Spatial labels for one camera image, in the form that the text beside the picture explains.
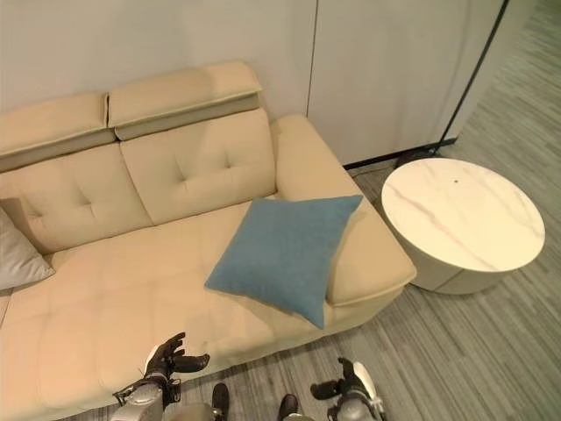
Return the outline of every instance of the white wall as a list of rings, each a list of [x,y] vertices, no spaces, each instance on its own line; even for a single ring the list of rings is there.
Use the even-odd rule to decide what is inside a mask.
[[[501,0],[321,0],[309,118],[343,163],[437,142]]]
[[[273,116],[305,112],[315,0],[2,0],[0,111],[242,59]]]
[[[464,124],[475,109],[477,102],[481,99],[486,88],[493,80],[495,72],[507,57],[508,51],[515,43],[516,38],[520,36],[524,24],[526,24],[532,16],[537,1],[538,0],[510,0],[510,2],[508,2],[508,7],[501,20],[501,24],[493,38],[493,44],[491,44],[487,51],[485,61],[483,61],[468,95],[462,103],[462,108],[454,118],[450,130],[446,133],[447,139],[459,136]]]

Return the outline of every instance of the baseboard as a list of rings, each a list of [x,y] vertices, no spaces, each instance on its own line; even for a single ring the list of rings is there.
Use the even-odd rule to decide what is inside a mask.
[[[456,143],[456,140],[458,140],[458,138],[444,139],[442,141],[442,143],[440,144],[440,146],[453,145],[454,143]],[[351,162],[350,164],[343,165],[343,168],[344,169],[353,169],[353,168],[363,167],[364,165],[375,164],[376,162],[392,160],[393,158],[398,158],[403,153],[418,151],[418,150],[421,150],[421,149],[432,149],[433,147],[436,147],[437,145],[438,145],[438,142],[429,143],[428,145],[423,145],[423,146],[418,146],[418,147],[412,147],[411,149],[406,149],[404,151],[388,153],[387,155],[377,156],[375,158],[369,158],[369,159],[363,160],[363,161]]]

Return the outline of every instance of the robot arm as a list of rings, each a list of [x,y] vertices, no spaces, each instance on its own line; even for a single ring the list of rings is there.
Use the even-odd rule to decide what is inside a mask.
[[[338,361],[343,366],[342,379],[312,384],[310,388],[315,399],[341,396],[337,404],[328,410],[328,418],[331,421],[387,421],[382,400],[376,395],[366,368],[345,358]]]
[[[194,373],[207,366],[207,354],[184,356],[185,332],[178,333],[158,346],[146,363],[144,377],[119,390],[113,396],[121,408],[111,421],[160,421],[164,409],[180,400],[180,381],[172,379],[173,373]]]

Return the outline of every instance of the blue pillow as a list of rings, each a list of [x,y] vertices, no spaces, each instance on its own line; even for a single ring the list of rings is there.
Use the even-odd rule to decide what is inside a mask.
[[[323,328],[331,259],[361,200],[253,200],[206,287],[299,313]]]

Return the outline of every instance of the sofa armrest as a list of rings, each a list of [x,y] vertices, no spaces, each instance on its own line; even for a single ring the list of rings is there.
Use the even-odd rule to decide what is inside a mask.
[[[271,133],[279,197],[296,201],[362,194],[304,116],[277,120]],[[385,295],[416,275],[413,263],[366,198],[351,216],[332,264],[327,301],[334,306]]]

